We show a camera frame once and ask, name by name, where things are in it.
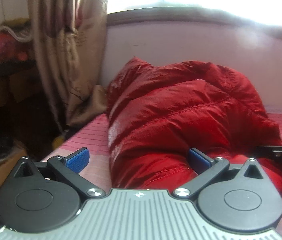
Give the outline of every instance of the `quilted fabric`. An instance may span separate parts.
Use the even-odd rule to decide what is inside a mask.
[[[244,163],[257,145],[281,145],[253,85],[227,67],[188,61],[153,67],[131,59],[108,87],[113,187],[167,188],[196,176],[190,147]],[[282,195],[282,164],[259,159]]]

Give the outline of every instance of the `triangular cutout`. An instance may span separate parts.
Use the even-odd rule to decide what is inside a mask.
[[[17,172],[14,174],[14,178],[23,178],[32,176],[33,173],[27,163],[22,163],[18,168]]]
[[[263,179],[259,169],[256,165],[250,164],[244,173],[244,177],[253,178],[253,179]]]

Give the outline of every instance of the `curtain fold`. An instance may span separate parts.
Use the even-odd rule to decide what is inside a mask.
[[[28,0],[34,50],[56,123],[81,127],[106,108],[97,85],[107,0]]]

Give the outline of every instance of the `gray ribbed plate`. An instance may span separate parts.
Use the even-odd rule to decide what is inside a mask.
[[[74,220],[39,234],[0,230],[0,240],[282,240],[273,229],[238,235],[210,225],[187,200],[166,190],[113,189],[105,198],[90,199]]]

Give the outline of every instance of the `blue gripper pad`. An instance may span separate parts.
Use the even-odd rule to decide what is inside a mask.
[[[206,171],[208,168],[211,168],[215,164],[215,161],[213,159],[206,156],[196,148],[191,148],[189,150],[188,162],[190,167],[198,175]]]
[[[79,173],[88,165],[90,159],[89,150],[86,147],[75,151],[74,153],[63,158],[63,163],[72,171]]]

